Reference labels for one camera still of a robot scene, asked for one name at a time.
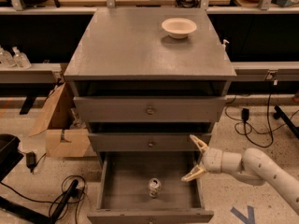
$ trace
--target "cabinet top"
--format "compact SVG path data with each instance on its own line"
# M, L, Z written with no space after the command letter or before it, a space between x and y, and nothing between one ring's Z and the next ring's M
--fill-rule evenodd
M174 39L162 28L169 18L190 19L197 30ZM100 7L64 75L68 80L224 80L235 70L203 9Z

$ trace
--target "clear bottle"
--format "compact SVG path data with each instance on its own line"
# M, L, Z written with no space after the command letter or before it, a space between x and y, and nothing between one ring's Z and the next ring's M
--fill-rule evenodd
M13 52L15 52L15 55L13 56L13 59L15 60L16 64L19 66L19 68L28 69L31 67L31 64L27 58L27 56L20 52L17 47L13 47Z
M12 58L12 55L7 51L1 48L0 46L0 66L9 68L16 64L14 59Z

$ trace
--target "gray dresser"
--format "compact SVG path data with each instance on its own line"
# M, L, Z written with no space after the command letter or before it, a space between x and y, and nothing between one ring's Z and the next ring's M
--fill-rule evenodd
M197 24L176 40L168 18ZM208 222L200 181L181 182L198 152L189 134L207 143L235 77L203 9L99 8L65 72L102 165L101 224ZM149 182L159 180L157 197Z

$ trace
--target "concrete floor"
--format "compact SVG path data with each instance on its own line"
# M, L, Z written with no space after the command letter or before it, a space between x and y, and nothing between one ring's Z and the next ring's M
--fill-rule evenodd
M292 101L291 95L273 95L270 105L270 122L272 129L276 129L284 122L282 119L272 118L273 105L281 105L285 113L290 116L299 109L299 104ZM34 107L27 115L19 115L23 98L0 99L0 131L10 133L20 138L20 150L22 152L34 151L39 159L45 153L45 133L34 137L28 137L35 119L40 112L43 99L37 99ZM228 102L233 101L234 96L228 97ZM236 96L230 103L233 107L227 108L227 113L240 119L241 108L249 108L249 123L260 132L267 131L266 105L267 96ZM299 125L299 113L292 118L295 125ZM211 147L221 148L224 151L242 153L248 147L254 147L245 136L235 131L236 120L221 115L221 120L213 130ZM270 142L269 135L257 135L251 133L250 138L261 145ZM263 149L281 168L299 179L299 140L285 125L274 131L274 143L271 147ZM50 158L46 157L37 166L35 173L31 174L26 167L26 159L13 169L3 180L23 195L36 200L53 201L61 194L61 184L70 175L81 175L87 181L87 196L80 207L78 223L91 223L87 213L94 210L97 203L97 194L100 187L101 170L98 160L90 158ZM206 174L201 179L203 198L206 210L214 211L211 224L232 223L288 223L298 224L299 216L284 202L276 191L268 184L253 187L236 181L229 175ZM46 215L50 205L47 203L32 203L19 197L11 190L0 185L0 195L8 200L27 206L41 214ZM254 215L248 213L252 207ZM69 205L65 217L57 223L75 223L75 205ZM0 224L24 224L29 223L0 211Z

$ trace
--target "drawer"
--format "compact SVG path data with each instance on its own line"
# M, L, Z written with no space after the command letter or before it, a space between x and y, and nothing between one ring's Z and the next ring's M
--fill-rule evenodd
M211 134L194 133L207 144ZM95 152L198 151L189 133L90 133Z
M180 179L194 166L193 152L107 153L92 224L208 223L199 180ZM156 198L149 182L161 185Z
M85 122L216 122L225 97L75 97Z

